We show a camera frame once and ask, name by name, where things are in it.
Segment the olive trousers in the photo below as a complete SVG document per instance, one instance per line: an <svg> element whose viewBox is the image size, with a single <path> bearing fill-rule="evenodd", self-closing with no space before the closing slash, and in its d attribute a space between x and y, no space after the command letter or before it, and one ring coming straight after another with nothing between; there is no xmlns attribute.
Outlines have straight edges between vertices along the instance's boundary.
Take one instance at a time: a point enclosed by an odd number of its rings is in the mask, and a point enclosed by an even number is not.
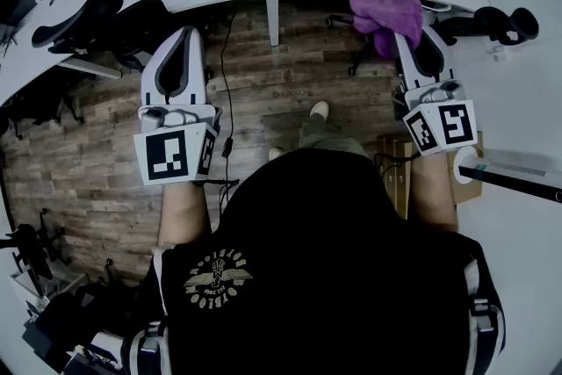
<svg viewBox="0 0 562 375"><path fill-rule="evenodd" d="M358 141L334 129L318 113L313 114L302 122L299 129L299 147L368 156Z"/></svg>

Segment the black equipment stand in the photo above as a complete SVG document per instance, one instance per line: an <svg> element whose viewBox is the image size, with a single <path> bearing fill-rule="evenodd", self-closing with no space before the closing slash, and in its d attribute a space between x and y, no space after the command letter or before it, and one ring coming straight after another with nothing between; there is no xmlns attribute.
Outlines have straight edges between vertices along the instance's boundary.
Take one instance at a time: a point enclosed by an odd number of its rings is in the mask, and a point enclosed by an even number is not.
<svg viewBox="0 0 562 375"><path fill-rule="evenodd" d="M40 211L40 229L35 229L30 224L20 224L14 231L7 234L7 239L0 239L0 249L18 249L19 254L14 256L14 261L19 264L25 261L33 274L38 277L52 279L53 274L47 261L61 261L68 266L70 257L65 257L54 246L54 242L65 235L65 228L60 227L52 236L48 235L44 216L48 213L46 208Z"/></svg>

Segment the person's right forearm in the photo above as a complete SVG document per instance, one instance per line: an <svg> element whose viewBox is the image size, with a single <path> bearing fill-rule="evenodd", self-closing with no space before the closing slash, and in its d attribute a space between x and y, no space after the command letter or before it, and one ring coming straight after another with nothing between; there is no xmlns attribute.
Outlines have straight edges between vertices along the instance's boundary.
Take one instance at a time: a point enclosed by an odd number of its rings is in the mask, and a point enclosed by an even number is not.
<svg viewBox="0 0 562 375"><path fill-rule="evenodd" d="M420 156L412 161L408 219L434 232L458 232L446 154Z"/></svg>

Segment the white desk leg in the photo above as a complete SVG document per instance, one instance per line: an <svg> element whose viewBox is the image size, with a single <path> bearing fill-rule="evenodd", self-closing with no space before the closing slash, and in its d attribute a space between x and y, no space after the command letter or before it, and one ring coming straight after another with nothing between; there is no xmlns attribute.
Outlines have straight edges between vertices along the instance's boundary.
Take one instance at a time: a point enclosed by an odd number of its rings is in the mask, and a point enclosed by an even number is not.
<svg viewBox="0 0 562 375"><path fill-rule="evenodd" d="M266 0L270 45L279 45L279 0Z"/></svg>

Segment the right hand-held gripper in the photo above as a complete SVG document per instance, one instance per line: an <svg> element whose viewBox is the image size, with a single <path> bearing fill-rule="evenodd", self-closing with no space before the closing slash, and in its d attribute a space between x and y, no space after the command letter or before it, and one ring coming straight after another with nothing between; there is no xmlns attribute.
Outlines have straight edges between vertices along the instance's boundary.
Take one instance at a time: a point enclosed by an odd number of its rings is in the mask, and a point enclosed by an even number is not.
<svg viewBox="0 0 562 375"><path fill-rule="evenodd" d="M408 113L402 120L420 154L450 152L476 144L473 101L466 97L462 83L452 79L450 47L429 25L423 27L416 49L399 33L393 38L397 72L407 90L404 100Z"/></svg>

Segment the purple cloth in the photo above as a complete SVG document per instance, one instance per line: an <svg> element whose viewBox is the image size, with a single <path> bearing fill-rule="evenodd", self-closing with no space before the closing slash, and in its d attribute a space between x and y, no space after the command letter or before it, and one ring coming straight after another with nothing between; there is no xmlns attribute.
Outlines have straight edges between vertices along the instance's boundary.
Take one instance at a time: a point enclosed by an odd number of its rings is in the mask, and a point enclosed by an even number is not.
<svg viewBox="0 0 562 375"><path fill-rule="evenodd" d="M422 38L424 11L420 0L349 0L353 26L373 38L377 53L393 58L394 34L417 48Z"/></svg>

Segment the white flat device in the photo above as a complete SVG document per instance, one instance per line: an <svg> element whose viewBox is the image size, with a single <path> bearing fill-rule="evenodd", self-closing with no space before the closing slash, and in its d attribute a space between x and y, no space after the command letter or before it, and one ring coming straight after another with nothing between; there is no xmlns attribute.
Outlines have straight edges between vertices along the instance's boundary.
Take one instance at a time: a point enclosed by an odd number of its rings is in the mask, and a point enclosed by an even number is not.
<svg viewBox="0 0 562 375"><path fill-rule="evenodd" d="M453 173L460 184L480 181L562 204L560 171L479 157L475 148L464 147L454 156Z"/></svg>

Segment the person's left forearm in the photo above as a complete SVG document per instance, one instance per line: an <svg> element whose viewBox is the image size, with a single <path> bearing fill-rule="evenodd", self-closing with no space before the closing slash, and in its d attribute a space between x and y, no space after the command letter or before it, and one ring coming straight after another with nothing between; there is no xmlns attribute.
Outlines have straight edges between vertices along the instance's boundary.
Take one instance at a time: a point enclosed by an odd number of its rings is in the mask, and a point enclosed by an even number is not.
<svg viewBox="0 0 562 375"><path fill-rule="evenodd" d="M188 244L212 232L205 190L192 182L163 187L159 244Z"/></svg>

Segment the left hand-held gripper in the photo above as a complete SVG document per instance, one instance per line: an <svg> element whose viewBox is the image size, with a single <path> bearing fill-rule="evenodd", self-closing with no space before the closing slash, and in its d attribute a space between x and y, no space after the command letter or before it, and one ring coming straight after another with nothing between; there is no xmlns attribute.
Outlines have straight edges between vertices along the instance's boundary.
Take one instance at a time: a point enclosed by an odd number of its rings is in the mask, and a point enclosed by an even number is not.
<svg viewBox="0 0 562 375"><path fill-rule="evenodd" d="M172 33L141 77L140 132L133 137L145 185L203 183L222 110L207 103L203 40L193 26ZM166 99L185 105L156 105Z"/></svg>

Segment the black office chair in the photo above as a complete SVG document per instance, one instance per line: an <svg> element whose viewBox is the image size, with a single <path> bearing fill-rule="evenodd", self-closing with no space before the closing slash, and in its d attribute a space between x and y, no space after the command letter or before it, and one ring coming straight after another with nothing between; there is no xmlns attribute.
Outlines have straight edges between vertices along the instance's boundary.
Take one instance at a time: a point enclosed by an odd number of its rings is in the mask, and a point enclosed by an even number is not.
<svg viewBox="0 0 562 375"><path fill-rule="evenodd" d="M326 19L327 26L332 28L336 22L353 25L353 15L345 17L331 14ZM436 21L431 26L438 35L451 47L459 37L487 36L503 46L512 47L533 40L539 34L539 24L535 16L527 9L520 7L507 14L504 11L487 6L477 9L470 17L452 17L444 21ZM373 46L373 38L367 36L364 47L357 54L348 74L354 76L365 58L377 53Z"/></svg>
<svg viewBox="0 0 562 375"><path fill-rule="evenodd" d="M32 46L51 54L111 53L120 65L142 71L139 52L157 49L171 30L172 14L161 0L140 0L123 8L124 0L87 0L57 25L42 25Z"/></svg>

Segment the black printed shirt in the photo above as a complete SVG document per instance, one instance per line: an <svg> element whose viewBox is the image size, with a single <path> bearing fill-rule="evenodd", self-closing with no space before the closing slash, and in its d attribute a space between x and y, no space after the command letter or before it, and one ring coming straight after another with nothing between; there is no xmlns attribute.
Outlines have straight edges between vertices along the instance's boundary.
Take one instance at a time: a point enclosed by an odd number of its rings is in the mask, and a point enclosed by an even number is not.
<svg viewBox="0 0 562 375"><path fill-rule="evenodd" d="M236 190L150 271L162 375L487 375L501 301L478 242L396 212L366 157L305 148Z"/></svg>

